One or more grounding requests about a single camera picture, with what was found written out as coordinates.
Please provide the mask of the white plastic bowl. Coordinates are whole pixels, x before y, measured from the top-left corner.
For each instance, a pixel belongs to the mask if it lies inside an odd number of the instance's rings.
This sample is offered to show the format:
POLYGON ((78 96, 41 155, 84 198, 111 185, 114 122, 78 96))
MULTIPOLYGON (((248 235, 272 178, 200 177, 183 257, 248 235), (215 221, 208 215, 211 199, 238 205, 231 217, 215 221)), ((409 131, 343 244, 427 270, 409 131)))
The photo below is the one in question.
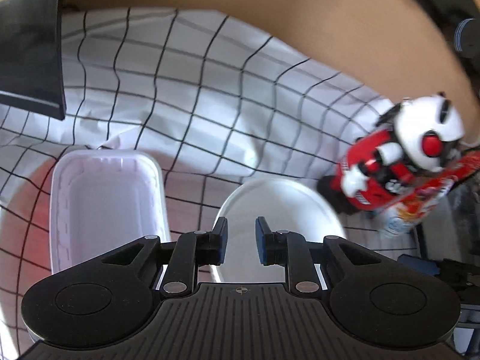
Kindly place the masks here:
POLYGON ((283 267, 260 263, 256 219, 264 217, 273 231, 293 231, 308 242, 346 233, 334 209, 310 188, 292 180, 273 178, 248 181, 229 195, 217 216, 228 220, 224 262, 213 266, 217 283, 279 283, 283 267))

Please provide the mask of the red rectangular plastic container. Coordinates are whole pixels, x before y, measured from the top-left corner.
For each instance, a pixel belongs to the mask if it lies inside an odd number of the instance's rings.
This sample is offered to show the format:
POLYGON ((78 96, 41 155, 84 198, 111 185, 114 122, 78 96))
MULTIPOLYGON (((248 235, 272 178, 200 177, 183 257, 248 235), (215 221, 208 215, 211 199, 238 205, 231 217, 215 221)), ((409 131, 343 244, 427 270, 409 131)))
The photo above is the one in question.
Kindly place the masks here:
POLYGON ((58 161, 49 200, 53 273, 143 236, 171 240, 154 158, 136 150, 75 150, 58 161))

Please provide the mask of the red granola cereal bag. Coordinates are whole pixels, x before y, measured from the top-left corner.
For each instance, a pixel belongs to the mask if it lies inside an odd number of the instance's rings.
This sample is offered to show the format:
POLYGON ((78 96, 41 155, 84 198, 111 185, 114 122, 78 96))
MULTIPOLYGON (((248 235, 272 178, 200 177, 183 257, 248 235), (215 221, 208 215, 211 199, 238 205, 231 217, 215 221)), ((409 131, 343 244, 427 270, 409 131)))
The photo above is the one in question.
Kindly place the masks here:
POLYGON ((373 222, 385 236, 408 233, 422 222, 441 199, 479 171, 479 148, 468 150, 436 177, 416 186, 411 192, 377 212, 373 222))

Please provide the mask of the red panda robot figurine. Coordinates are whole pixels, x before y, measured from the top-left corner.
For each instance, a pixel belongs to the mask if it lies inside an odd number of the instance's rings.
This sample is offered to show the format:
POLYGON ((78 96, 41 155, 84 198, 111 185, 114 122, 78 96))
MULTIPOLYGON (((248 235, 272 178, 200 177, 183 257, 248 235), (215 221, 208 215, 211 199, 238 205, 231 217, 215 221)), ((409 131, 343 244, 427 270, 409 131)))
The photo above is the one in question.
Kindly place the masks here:
POLYGON ((316 190, 337 213, 383 209, 441 173, 458 157, 464 135, 461 115, 445 93, 406 98, 378 118, 316 190))

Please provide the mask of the black monitor screen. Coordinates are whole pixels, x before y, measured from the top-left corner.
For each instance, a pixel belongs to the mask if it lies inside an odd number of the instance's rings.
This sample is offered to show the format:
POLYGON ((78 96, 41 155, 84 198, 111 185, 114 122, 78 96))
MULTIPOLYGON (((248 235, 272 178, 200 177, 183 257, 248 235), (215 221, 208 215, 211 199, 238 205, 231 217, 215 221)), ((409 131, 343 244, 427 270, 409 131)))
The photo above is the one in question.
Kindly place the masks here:
POLYGON ((62 120, 61 0, 0 0, 1 103, 62 120))

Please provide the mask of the black wall power strip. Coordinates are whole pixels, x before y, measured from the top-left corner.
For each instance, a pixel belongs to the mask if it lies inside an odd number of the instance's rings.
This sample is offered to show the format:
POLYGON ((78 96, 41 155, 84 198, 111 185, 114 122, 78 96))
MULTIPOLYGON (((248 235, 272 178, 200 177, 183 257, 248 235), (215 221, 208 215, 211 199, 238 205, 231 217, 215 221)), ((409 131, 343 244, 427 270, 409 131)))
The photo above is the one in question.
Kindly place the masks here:
POLYGON ((479 8, 473 0, 416 0, 463 59, 479 57, 479 8))

